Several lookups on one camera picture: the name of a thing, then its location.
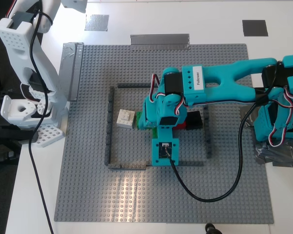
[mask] lego brick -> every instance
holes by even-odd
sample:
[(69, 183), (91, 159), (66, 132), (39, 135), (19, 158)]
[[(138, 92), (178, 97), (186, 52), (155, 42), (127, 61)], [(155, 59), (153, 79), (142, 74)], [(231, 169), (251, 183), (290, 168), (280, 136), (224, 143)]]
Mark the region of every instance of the lego brick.
[(206, 158), (211, 158), (212, 156), (212, 144), (211, 137), (209, 132), (209, 106), (206, 105), (203, 107), (203, 127), (204, 127), (204, 136), (205, 136), (205, 145), (206, 145)]
[(132, 129), (134, 120), (135, 120), (134, 111), (127, 111), (127, 110), (120, 109), (116, 124), (117, 124), (117, 127)]
[(117, 88), (119, 89), (135, 89), (135, 88), (150, 88), (151, 83), (118, 83)]
[(152, 139), (157, 139), (157, 128), (152, 128)]
[[(244, 165), (236, 190), (216, 203), (201, 203), (178, 183), (171, 167), (150, 167), (152, 130), (117, 128), (120, 109), (141, 111), (148, 88), (116, 88), (118, 83), (150, 82), (166, 67), (228, 64), (248, 59), (244, 44), (191, 45), (190, 50), (132, 51), (130, 45), (85, 45), (79, 97), (71, 103), (55, 221), (163, 223), (273, 223), (265, 165), (255, 161), (251, 129), (243, 132)], [(239, 81), (251, 85), (251, 78)], [(105, 166), (109, 87), (115, 87), (110, 162)], [(205, 129), (174, 131), (180, 160), (204, 166), (178, 166), (189, 189), (204, 198), (225, 193), (238, 170), (240, 104), (209, 105), (211, 158)], [(195, 107), (204, 117), (203, 108)], [(144, 170), (128, 170), (146, 163)]]
[(137, 129), (139, 130), (139, 119), (140, 119), (140, 117), (141, 117), (141, 115), (142, 115), (142, 112), (141, 111), (137, 111), (136, 112), (136, 126), (137, 126)]

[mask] black cable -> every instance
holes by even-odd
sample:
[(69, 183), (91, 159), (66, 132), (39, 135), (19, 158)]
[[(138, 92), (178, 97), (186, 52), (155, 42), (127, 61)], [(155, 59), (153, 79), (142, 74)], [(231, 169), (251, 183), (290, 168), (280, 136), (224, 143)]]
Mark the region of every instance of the black cable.
[[(39, 8), (40, 8), (40, 11), (42, 12), (42, 0), (39, 0)], [(32, 37), (32, 39), (30, 41), (29, 55), (30, 55), (30, 60), (33, 63), (34, 69), (35, 69), (35, 71), (36, 71), (36, 73), (38, 75), (38, 78), (39, 78), (40, 83), (41, 83), (42, 88), (43, 88), (44, 97), (45, 97), (45, 108), (44, 108), (44, 111), (43, 111), (43, 114), (41, 116), (40, 121), (38, 122), (37, 126), (34, 129), (33, 136), (35, 135), (35, 133), (39, 129), (39, 127), (40, 127), (40, 125), (41, 125), (41, 123), (42, 123), (42, 121), (43, 121), (43, 119), (44, 119), (44, 117), (46, 115), (47, 108), (48, 108), (47, 87), (46, 87), (46, 85), (45, 85), (45, 83), (44, 83), (44, 81), (42, 79), (42, 76), (41, 76), (38, 68), (37, 68), (37, 65), (35, 63), (34, 56), (33, 56), (33, 46), (34, 46), (34, 43), (35, 43), (36, 35), (38, 33), (38, 29), (39, 29), (39, 25), (40, 25), (40, 22), (41, 22), (41, 18), (42, 18), (42, 15), (41, 14), (38, 14), (37, 25), (35, 27), (35, 30), (34, 30), (34, 33), (33, 33), (33, 37)], [(47, 205), (46, 205), (45, 200), (44, 200), (44, 196), (43, 196), (43, 192), (42, 192), (42, 187), (41, 187), (40, 180), (39, 180), (39, 176), (38, 176), (38, 171), (37, 171), (36, 164), (35, 164), (34, 157), (33, 157), (33, 153), (32, 153), (32, 150), (31, 150), (32, 140), (33, 140), (33, 137), (29, 140), (29, 143), (28, 143), (29, 155), (30, 155), (31, 162), (33, 164), (33, 168), (34, 168), (34, 172), (35, 172), (35, 176), (36, 176), (36, 180), (37, 180), (37, 184), (38, 184), (40, 196), (41, 196), (41, 199), (42, 199), (42, 204), (43, 204), (44, 212), (45, 212), (45, 215), (47, 217), (48, 225), (49, 225), (49, 228), (50, 228), (50, 232), (52, 234), (54, 234), (53, 228), (52, 228), (52, 224), (51, 224), (51, 221), (50, 221), (50, 217), (49, 217), (49, 213), (48, 213), (48, 209), (47, 209)]]
[(242, 119), (241, 121), (241, 124), (240, 124), (240, 128), (239, 128), (239, 136), (238, 136), (238, 140), (239, 140), (239, 169), (238, 169), (238, 174), (235, 178), (235, 181), (234, 181), (234, 184), (232, 185), (232, 187), (223, 195), (219, 196), (219, 197), (216, 197), (216, 198), (211, 198), (211, 199), (205, 199), (205, 198), (200, 198), (196, 195), (194, 195), (188, 188), (187, 186), (184, 184), (184, 182), (182, 181), (182, 179), (180, 178), (179, 176), (179, 173), (174, 165), (174, 162), (173, 160), (171, 159), (171, 157), (168, 157), (169, 160), (170, 160), (170, 164), (171, 164), (171, 167), (172, 169), (174, 170), (176, 176), (177, 176), (177, 179), (179, 180), (181, 186), (185, 189), (185, 191), (191, 196), (193, 197), (195, 200), (198, 200), (198, 201), (201, 201), (201, 202), (216, 202), (216, 201), (220, 201), (224, 198), (226, 198), (227, 196), (229, 196), (233, 191), (234, 189), (236, 188), (236, 186), (238, 185), (239, 183), (239, 180), (240, 180), (240, 177), (241, 177), (241, 174), (242, 174), (242, 168), (243, 168), (243, 151), (242, 151), (242, 132), (243, 132), (243, 127), (244, 127), (244, 124), (246, 122), (246, 120), (248, 119), (248, 117), (250, 116), (250, 114), (253, 112), (253, 110), (257, 107), (256, 103), (249, 109), (249, 111), (246, 113), (246, 115), (244, 116), (244, 118)]
[(38, 12), (38, 14), (42, 14), (43, 16), (46, 16), (48, 18), (48, 20), (50, 21), (51, 25), (53, 25), (53, 20), (51, 19), (51, 17), (49, 15), (47, 15), (45, 12)]

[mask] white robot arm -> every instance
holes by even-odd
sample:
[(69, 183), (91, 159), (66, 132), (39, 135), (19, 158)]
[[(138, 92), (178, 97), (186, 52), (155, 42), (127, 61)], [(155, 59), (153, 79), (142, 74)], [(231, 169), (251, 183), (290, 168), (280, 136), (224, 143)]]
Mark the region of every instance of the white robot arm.
[[(6, 17), (11, 19), (16, 12), (26, 12), (36, 2), (37, 0), (14, 0), (8, 12), (6, 13)], [(49, 15), (52, 20), (54, 20), (61, 2), (65, 8), (73, 8), (82, 13), (86, 12), (87, 0), (42, 0), (43, 12)], [(36, 27), (37, 19), (38, 17), (36, 17), (33, 22), (34, 27)], [(38, 32), (47, 33), (50, 27), (50, 20), (43, 16)]]
[[(44, 92), (40, 86), (40, 81), (37, 80), (37, 74), (31, 62), (29, 51), (38, 16), (32, 19), (32, 15), (29, 15), (30, 19), (28, 19), (28, 14), (25, 13), (36, 1), (14, 0), (6, 15), (7, 18), (3, 18), (0, 21), (0, 37), (6, 47), (10, 63), (16, 75), (22, 84), (29, 85), (31, 95), (40, 100), (37, 104), (30, 100), (12, 100), (9, 96), (4, 97), (1, 115), (9, 123), (21, 128), (32, 128), (38, 124), (45, 103)], [(85, 12), (87, 0), (62, 0), (62, 3), (66, 7)], [(60, 4), (61, 0), (42, 0), (42, 11), (53, 20)], [(42, 15), (41, 18), (38, 32), (46, 33), (49, 31), (52, 22), (45, 15)], [(43, 52), (37, 38), (35, 38), (33, 45), (33, 57), (48, 89), (49, 105), (43, 124), (59, 126), (67, 103), (67, 97), (61, 89), (59, 76), (54, 66)]]

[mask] red wire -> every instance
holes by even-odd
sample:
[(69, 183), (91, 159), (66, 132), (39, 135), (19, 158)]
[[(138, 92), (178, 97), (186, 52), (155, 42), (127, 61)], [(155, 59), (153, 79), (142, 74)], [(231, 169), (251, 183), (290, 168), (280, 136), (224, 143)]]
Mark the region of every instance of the red wire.
[(11, 4), (9, 10), (8, 10), (8, 12), (5, 14), (5, 17), (6, 17), (6, 18), (9, 18), (10, 13), (11, 13), (13, 7), (15, 6), (15, 3), (16, 3), (16, 2), (17, 2), (17, 0), (13, 0), (12, 4)]

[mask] white table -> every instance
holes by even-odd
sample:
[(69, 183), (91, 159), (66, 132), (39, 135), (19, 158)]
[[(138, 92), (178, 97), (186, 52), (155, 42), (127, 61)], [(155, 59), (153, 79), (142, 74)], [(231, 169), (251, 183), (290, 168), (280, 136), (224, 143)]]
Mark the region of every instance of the white table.
[[(86, 15), (61, 6), (43, 36), (42, 48), (57, 70), (64, 42), (124, 45), (130, 44), (131, 34), (189, 33), (191, 44), (246, 43), (250, 59), (293, 54), (293, 2), (92, 3), (87, 14), (108, 14), (108, 31), (84, 31)], [(266, 20), (269, 36), (244, 37), (242, 20)], [(255, 86), (261, 85), (259, 77), (252, 76)], [(204, 233), (204, 224), (54, 222), (63, 146), (64, 139), (33, 150), (55, 233)], [(224, 234), (293, 233), (293, 168), (271, 163), (266, 168), (274, 224), (216, 225)], [(27, 146), (22, 148), (6, 233), (49, 233)]]

